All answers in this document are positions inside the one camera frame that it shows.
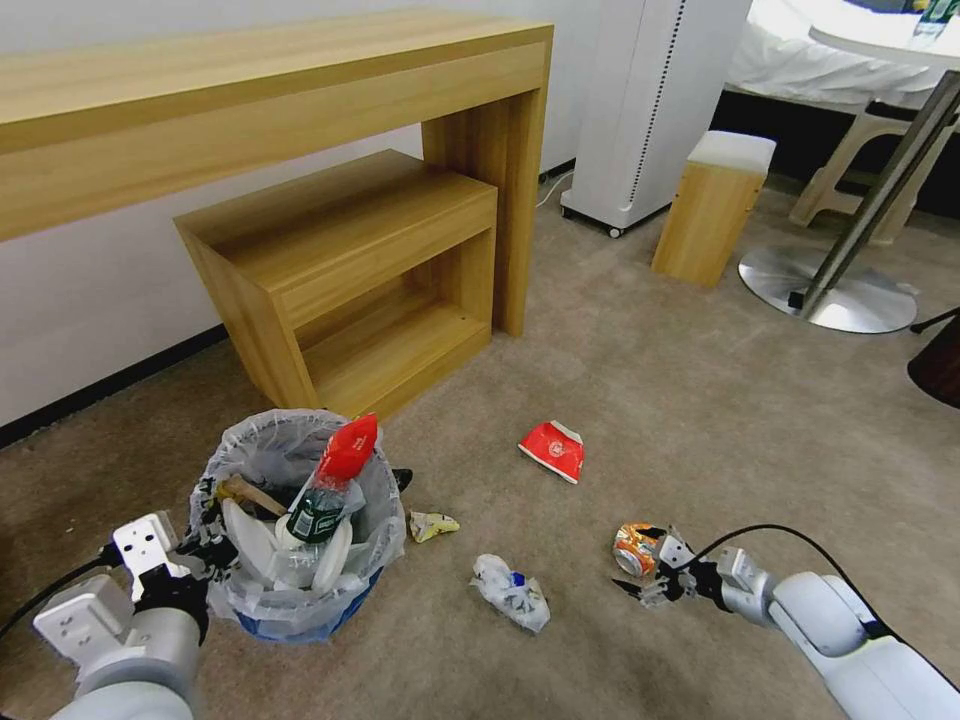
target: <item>beige carpet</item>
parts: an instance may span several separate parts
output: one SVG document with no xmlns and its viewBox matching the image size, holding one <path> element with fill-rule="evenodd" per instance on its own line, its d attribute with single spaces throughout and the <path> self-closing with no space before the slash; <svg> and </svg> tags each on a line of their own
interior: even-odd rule
<svg viewBox="0 0 960 720">
<path fill-rule="evenodd" d="M 386 423 L 414 468 L 407 508 L 463 529 L 384 573 L 329 646 L 257 642 L 214 621 L 198 685 L 207 718 L 835 718 L 785 638 L 706 601 L 645 611 L 609 580 L 629 520 L 675 523 L 695 547 L 773 521 L 832 550 L 887 620 L 960 678 L 960 412 L 904 366 L 927 341 L 854 336 L 762 304 L 733 264 L 707 292 L 654 275 L 660 216 L 618 241 L 538 214 L 522 339 L 498 335 Z M 798 231 L 766 190 L 738 252 L 832 240 Z M 930 316 L 960 302 L 960 224 L 915 218 L 864 258 L 921 291 Z M 0 615 L 156 508 L 180 525 L 220 431 L 266 407 L 222 343 L 0 453 Z M 557 418 L 582 433 L 582 483 L 516 450 Z M 768 569 L 825 570 L 790 537 L 744 546 Z M 540 579 L 539 637 L 467 586 L 477 554 Z M 0 647 L 0 708 L 45 718 L 74 673 L 28 626 Z"/>
</svg>

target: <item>white appliance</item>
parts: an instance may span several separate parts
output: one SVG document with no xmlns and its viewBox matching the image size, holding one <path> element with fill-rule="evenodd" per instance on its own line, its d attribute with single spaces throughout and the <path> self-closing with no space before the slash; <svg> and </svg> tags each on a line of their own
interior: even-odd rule
<svg viewBox="0 0 960 720">
<path fill-rule="evenodd" d="M 710 125 L 751 0 L 604 0 L 573 186 L 611 237 L 673 200 Z"/>
</svg>

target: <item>metal table base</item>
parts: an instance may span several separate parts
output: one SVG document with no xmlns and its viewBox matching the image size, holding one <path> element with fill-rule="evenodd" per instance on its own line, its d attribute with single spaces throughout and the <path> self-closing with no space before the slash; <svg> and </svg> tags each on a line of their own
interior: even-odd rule
<svg viewBox="0 0 960 720">
<path fill-rule="evenodd" d="M 850 228 L 828 253 L 763 248 L 740 262 L 740 277 L 758 297 L 802 320 L 844 332 L 883 333 L 906 327 L 916 301 L 875 270 L 851 263 L 916 172 L 960 105 L 960 72 L 947 70 L 910 124 Z"/>
<path fill-rule="evenodd" d="M 740 277 L 757 297 L 777 310 L 831 330 L 885 333 L 914 321 L 917 303 L 913 295 L 859 263 L 851 265 L 804 317 L 802 308 L 791 307 L 791 296 L 806 291 L 826 257 L 827 253 L 813 248 L 759 248 L 740 261 Z"/>
</svg>

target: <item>wooden shelf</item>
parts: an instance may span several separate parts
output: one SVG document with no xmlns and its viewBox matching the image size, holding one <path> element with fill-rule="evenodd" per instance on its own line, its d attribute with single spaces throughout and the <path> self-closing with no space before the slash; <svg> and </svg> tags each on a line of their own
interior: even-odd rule
<svg viewBox="0 0 960 720">
<path fill-rule="evenodd" d="M 428 164 L 498 190 L 493 316 L 520 335 L 552 42 L 411 8 L 0 56 L 0 242 L 419 124 Z"/>
<path fill-rule="evenodd" d="M 386 415 L 490 340 L 496 188 L 388 150 L 176 219 L 254 383 Z"/>
<path fill-rule="evenodd" d="M 490 340 L 490 324 L 436 293 L 401 284 L 303 349 L 321 403 L 387 415 Z"/>
</svg>

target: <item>round table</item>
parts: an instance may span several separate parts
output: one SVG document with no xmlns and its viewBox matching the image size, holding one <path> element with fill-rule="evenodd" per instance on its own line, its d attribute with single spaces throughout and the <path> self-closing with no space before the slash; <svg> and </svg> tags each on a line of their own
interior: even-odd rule
<svg viewBox="0 0 960 720">
<path fill-rule="evenodd" d="M 883 32 L 811 27 L 810 37 L 840 50 L 901 64 L 941 67 L 943 77 L 917 113 L 849 228 L 829 252 L 807 247 L 760 248 L 740 261 L 740 277 L 759 298 L 814 325 L 856 333 L 893 332 L 916 318 L 913 295 L 854 258 L 916 171 L 960 105 L 960 20 L 925 47 L 911 47 L 915 17 Z"/>
</svg>

